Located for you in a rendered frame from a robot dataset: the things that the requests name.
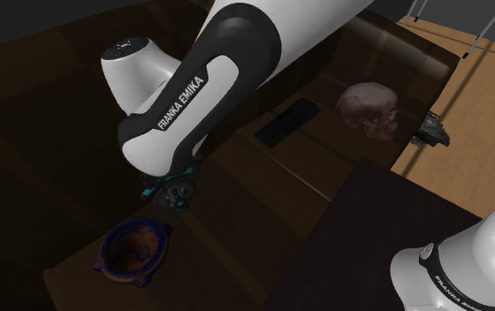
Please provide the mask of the dark brown wooden table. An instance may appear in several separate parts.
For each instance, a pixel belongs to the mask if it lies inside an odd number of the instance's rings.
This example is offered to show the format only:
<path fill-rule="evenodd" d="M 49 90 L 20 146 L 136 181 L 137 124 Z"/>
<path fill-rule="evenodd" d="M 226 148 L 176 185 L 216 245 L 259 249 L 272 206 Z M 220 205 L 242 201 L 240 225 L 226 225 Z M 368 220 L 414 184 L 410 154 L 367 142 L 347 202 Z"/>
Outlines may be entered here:
<path fill-rule="evenodd" d="M 263 311 L 262 304 L 355 162 L 391 167 L 450 79 L 454 53 L 364 11 L 256 91 L 206 140 L 185 214 L 139 197 L 120 154 L 123 112 L 99 58 L 146 36 L 182 58 L 206 13 L 151 0 L 0 45 L 0 311 Z M 335 111 L 352 85 L 398 96 L 389 141 Z M 276 147 L 254 134 L 300 98 L 321 112 Z M 151 282 L 138 288 L 93 270 L 103 240 L 128 217 L 173 232 Z"/>

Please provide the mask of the teal and black wheeled toy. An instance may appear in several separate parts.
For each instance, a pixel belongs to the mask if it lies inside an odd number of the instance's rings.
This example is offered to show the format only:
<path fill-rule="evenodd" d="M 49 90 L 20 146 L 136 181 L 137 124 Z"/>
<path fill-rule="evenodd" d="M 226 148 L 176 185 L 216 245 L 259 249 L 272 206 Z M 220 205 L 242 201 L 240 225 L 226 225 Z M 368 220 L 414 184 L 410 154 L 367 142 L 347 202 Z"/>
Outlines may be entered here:
<path fill-rule="evenodd" d="M 189 178 L 194 172 L 195 168 L 191 166 L 178 175 L 160 178 L 142 173 L 144 190 L 140 198 L 144 201 L 152 198 L 157 209 L 173 209 L 185 213 L 196 189 L 195 182 Z"/>

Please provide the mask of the dark brown skull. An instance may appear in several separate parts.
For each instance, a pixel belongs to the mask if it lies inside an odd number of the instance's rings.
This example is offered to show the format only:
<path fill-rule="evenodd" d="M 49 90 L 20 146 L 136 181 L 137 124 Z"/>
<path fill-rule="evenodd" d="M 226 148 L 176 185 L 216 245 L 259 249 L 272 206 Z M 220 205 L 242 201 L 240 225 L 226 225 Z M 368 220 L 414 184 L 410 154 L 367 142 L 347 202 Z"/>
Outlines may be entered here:
<path fill-rule="evenodd" d="M 347 126 L 362 129 L 369 139 L 392 140 L 398 129 L 398 96 L 376 82 L 349 87 L 340 96 L 335 111 Z"/>

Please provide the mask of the white thin-legged furniture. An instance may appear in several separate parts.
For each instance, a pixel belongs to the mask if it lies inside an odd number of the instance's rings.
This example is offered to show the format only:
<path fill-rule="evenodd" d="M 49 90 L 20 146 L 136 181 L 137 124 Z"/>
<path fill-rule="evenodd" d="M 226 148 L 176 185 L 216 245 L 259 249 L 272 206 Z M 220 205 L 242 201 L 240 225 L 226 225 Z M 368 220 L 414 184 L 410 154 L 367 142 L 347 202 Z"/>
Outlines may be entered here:
<path fill-rule="evenodd" d="M 413 10 L 415 9 L 416 7 L 416 4 L 419 2 L 420 0 L 413 0 L 413 2 L 411 3 L 408 11 L 407 11 L 407 15 L 406 17 L 402 20 L 402 24 L 401 24 L 401 27 L 405 28 L 406 27 L 406 24 L 408 23 L 409 21 L 409 18 L 411 17 L 411 14 L 413 12 Z M 416 13 L 415 17 L 414 17 L 414 23 L 416 23 L 420 17 L 421 17 L 421 14 L 426 6 L 426 4 L 429 2 L 429 0 L 422 0 L 422 5 L 418 11 L 418 13 Z M 493 15 L 493 17 L 490 19 L 490 21 L 488 22 L 488 24 L 483 28 L 483 30 L 479 33 L 479 35 L 475 38 L 475 40 L 473 41 L 473 43 L 470 45 L 470 47 L 467 49 L 467 51 L 463 54 L 463 56 L 461 57 L 461 59 L 465 59 L 468 57 L 468 55 L 471 53 L 471 51 L 474 49 L 474 47 L 481 41 L 481 39 L 484 37 L 484 35 L 488 32 L 488 30 L 491 28 L 491 26 L 495 23 L 495 14 Z"/>

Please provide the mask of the dark grey small figure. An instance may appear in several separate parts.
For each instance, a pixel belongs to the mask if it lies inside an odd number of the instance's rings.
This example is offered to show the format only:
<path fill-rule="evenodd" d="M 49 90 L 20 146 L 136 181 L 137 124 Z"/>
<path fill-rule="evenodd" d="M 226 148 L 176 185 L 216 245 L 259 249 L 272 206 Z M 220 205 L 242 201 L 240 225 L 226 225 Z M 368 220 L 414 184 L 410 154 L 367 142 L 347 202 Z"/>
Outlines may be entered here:
<path fill-rule="evenodd" d="M 448 147 L 450 145 L 450 136 L 441 124 L 440 116 L 432 111 L 428 111 L 424 121 L 413 136 L 411 143 L 419 148 L 424 145 L 435 147 L 437 144 Z"/>

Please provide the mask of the black flat rectangular device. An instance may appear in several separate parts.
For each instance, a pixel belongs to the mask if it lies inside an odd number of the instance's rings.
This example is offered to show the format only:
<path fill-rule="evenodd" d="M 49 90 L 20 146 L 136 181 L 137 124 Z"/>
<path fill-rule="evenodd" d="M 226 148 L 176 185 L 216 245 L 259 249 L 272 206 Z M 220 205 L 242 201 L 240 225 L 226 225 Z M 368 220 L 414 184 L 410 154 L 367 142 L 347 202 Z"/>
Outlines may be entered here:
<path fill-rule="evenodd" d="M 320 112 L 318 105 L 302 97 L 274 117 L 254 136 L 267 148 L 274 148 Z"/>

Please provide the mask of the blue bowl with brown inside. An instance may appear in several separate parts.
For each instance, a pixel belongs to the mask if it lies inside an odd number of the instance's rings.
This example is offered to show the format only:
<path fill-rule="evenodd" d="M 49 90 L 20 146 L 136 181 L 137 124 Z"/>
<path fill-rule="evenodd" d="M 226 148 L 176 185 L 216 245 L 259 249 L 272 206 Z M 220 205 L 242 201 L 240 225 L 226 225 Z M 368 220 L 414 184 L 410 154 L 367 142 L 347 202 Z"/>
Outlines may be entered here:
<path fill-rule="evenodd" d="M 132 216 L 113 228 L 92 262 L 110 281 L 147 286 L 166 256 L 173 229 L 147 217 Z"/>

